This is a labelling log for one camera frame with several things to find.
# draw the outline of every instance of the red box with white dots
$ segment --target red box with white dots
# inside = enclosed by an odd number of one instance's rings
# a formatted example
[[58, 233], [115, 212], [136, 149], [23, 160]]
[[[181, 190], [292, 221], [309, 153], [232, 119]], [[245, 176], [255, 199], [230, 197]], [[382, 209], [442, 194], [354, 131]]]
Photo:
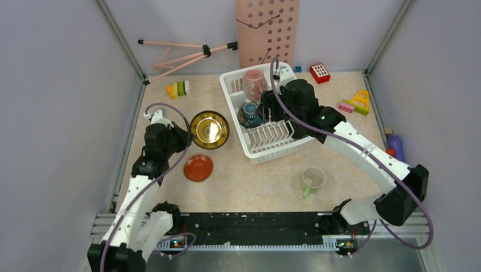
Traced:
[[311, 68], [309, 68], [309, 72], [311, 72], [311, 75], [313, 75], [313, 78], [318, 84], [328, 82], [329, 79], [331, 79], [331, 75], [322, 63], [312, 65]]

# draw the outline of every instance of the countertop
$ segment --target countertop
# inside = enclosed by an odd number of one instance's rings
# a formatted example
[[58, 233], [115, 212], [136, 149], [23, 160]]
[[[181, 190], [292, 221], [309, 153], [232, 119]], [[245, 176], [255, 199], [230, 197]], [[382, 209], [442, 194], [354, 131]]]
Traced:
[[[295, 154], [251, 165], [244, 155], [233, 118], [222, 92], [218, 74], [166, 76], [148, 85], [141, 111], [151, 103], [164, 102], [180, 109], [190, 121], [195, 114], [214, 110], [226, 117], [230, 136], [224, 146], [216, 150], [204, 150], [192, 144], [178, 167], [163, 180], [151, 202], [150, 209], [157, 203], [168, 201], [179, 205], [182, 212], [267, 212], [267, 211], [331, 211], [347, 198], [361, 198], [380, 189], [363, 171], [335, 150], [310, 141], [308, 148]], [[333, 72], [327, 83], [317, 84], [309, 73], [296, 73], [297, 78], [306, 79], [315, 88], [316, 97], [322, 105], [337, 108], [341, 99], [350, 100], [359, 90], [366, 89], [361, 72]], [[171, 99], [166, 86], [179, 81], [189, 81], [190, 94], [176, 100]], [[348, 121], [367, 139], [383, 148], [381, 134], [374, 115], [342, 112]], [[168, 117], [185, 130], [184, 122], [174, 111]], [[144, 145], [145, 127], [149, 121], [139, 114], [132, 145], [120, 189], [119, 204], [127, 191], [130, 172]], [[184, 164], [196, 154], [208, 155], [214, 162], [211, 176], [203, 182], [192, 182], [185, 178]], [[170, 164], [180, 154], [174, 154]], [[300, 178], [309, 166], [322, 168], [327, 173], [326, 183], [321, 189], [302, 198]]]

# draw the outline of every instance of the red bowl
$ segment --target red bowl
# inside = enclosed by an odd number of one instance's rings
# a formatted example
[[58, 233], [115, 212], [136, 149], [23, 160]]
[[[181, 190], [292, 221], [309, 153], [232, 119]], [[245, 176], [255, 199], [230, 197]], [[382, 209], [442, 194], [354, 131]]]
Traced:
[[190, 157], [184, 165], [184, 175], [191, 181], [200, 182], [207, 179], [212, 170], [214, 163], [206, 155], [195, 155]]

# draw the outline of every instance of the green mug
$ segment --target green mug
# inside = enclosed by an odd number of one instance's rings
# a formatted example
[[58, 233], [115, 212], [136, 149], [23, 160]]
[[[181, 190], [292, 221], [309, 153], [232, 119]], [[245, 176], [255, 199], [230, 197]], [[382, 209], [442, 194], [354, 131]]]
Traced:
[[301, 189], [304, 192], [302, 198], [306, 199], [307, 195], [316, 192], [326, 182], [326, 174], [318, 167], [308, 167], [302, 173]]

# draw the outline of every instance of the metal frame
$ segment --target metal frame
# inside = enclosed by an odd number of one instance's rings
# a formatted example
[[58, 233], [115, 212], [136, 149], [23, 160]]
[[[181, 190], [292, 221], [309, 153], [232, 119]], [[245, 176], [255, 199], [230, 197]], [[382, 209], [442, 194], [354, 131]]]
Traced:
[[[117, 25], [112, 13], [110, 12], [107, 4], [105, 3], [104, 0], [94, 0], [94, 2], [98, 5], [98, 8], [102, 15], [105, 17], [107, 24], [109, 25], [114, 37], [116, 38], [117, 42], [120, 44], [121, 49], [123, 50], [127, 60], [129, 61], [130, 65], [132, 68], [135, 70], [135, 73], [141, 78], [145, 78], [145, 74], [142, 71], [140, 65], [138, 64], [138, 61], [136, 60], [132, 50], [130, 49], [125, 36], [122, 34], [121, 29]], [[386, 126], [386, 120], [384, 118], [381, 106], [379, 105], [378, 99], [377, 99], [377, 93], [371, 83], [370, 76], [372, 75], [373, 71], [377, 67], [380, 59], [382, 58], [384, 52], [386, 51], [388, 45], [390, 44], [391, 40], [395, 36], [396, 30], [402, 23], [402, 21], [405, 19], [406, 14], [412, 7], [412, 5], [416, 2], [416, 0], [405, 0], [403, 6], [399, 10], [395, 20], [393, 21], [393, 24], [389, 28], [388, 32], [386, 33], [382, 43], [380, 44], [379, 48], [376, 50], [376, 53], [371, 60], [368, 68], [363, 72], [363, 77], [364, 77], [364, 82], [366, 84], [366, 87], [369, 91], [369, 95], [371, 97], [371, 104], [374, 110], [374, 114], [376, 116], [376, 119], [379, 124], [379, 129], [381, 131], [381, 135], [383, 136], [383, 141], [384, 144], [387, 144], [387, 139], [384, 133], [384, 128]], [[127, 163], [127, 158], [129, 155], [129, 149], [130, 145], [132, 144], [132, 139], [133, 139], [133, 134], [135, 131], [138, 115], [140, 113], [140, 106], [142, 103], [142, 99], [144, 96], [145, 92], [145, 86], [141, 83], [141, 87], [139, 90], [139, 94], [137, 97], [136, 101], [136, 106], [134, 107], [134, 112], [132, 113], [132, 119], [130, 120], [130, 126], [129, 126], [129, 131], [126, 136], [126, 141], [124, 145], [124, 150], [123, 154], [119, 163], [119, 167], [117, 170], [117, 174], [115, 177], [115, 188], [113, 191], [113, 197], [112, 197], [112, 203], [109, 209], [110, 213], [107, 214], [98, 214], [94, 226], [92, 227], [92, 232], [91, 236], [89, 239], [89, 244], [90, 243], [99, 243], [100, 239], [104, 235], [105, 231], [108, 229], [106, 225], [110, 226], [112, 223], [115, 215], [112, 214], [112, 212], [115, 211], [115, 205], [117, 202], [117, 198], [119, 195], [120, 191], [120, 186], [122, 184], [124, 172], [125, 172], [125, 167]], [[424, 242], [425, 237], [427, 236], [427, 226], [425, 223], [422, 223], [422, 220], [425, 220], [425, 217], [422, 213], [415, 212], [412, 214], [413, 219], [409, 222], [407, 222], [405, 225], [398, 227], [396, 230], [401, 233], [402, 238], [415, 238], [418, 242], [418, 244], [422, 244]], [[345, 239], [349, 237], [344, 237], [344, 236], [336, 236], [336, 237], [328, 237], [326, 236], [327, 239], [333, 238], [333, 239]], [[392, 237], [385, 231], [384, 228], [378, 227], [377, 231], [375, 231], [375, 235], [373, 235], [372, 239], [392, 239]], [[427, 272], [434, 272], [434, 271], [441, 271], [444, 272], [446, 271], [444, 262], [442, 260], [441, 255], [439, 254], [439, 251], [436, 247], [435, 241], [432, 243], [432, 245], [425, 250], [420, 251], [421, 254], [421, 260], [424, 263], [425, 269]], [[88, 260], [85, 257], [85, 260], [83, 262], [82, 270], [81, 271], [90, 271], [90, 266], [88, 264]]]

